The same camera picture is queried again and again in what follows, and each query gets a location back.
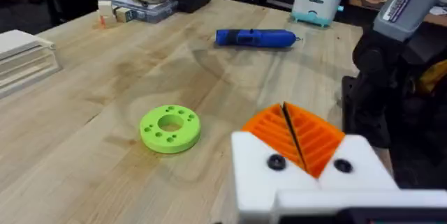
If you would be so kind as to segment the white orange left gripper left finger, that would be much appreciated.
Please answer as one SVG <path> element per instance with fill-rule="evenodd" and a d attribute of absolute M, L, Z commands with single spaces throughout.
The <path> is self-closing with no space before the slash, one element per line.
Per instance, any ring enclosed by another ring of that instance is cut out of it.
<path fill-rule="evenodd" d="M 278 192 L 312 191 L 317 181 L 304 163 L 280 104 L 254 115 L 231 133 L 238 223 L 269 223 Z"/>

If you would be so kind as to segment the white orange left gripper right finger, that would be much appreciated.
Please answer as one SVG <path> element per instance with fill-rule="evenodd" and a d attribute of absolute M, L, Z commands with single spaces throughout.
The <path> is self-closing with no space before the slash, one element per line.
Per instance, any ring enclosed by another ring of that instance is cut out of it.
<path fill-rule="evenodd" d="M 391 191 L 398 186 L 368 141 L 285 102 L 302 169 L 328 190 Z"/>

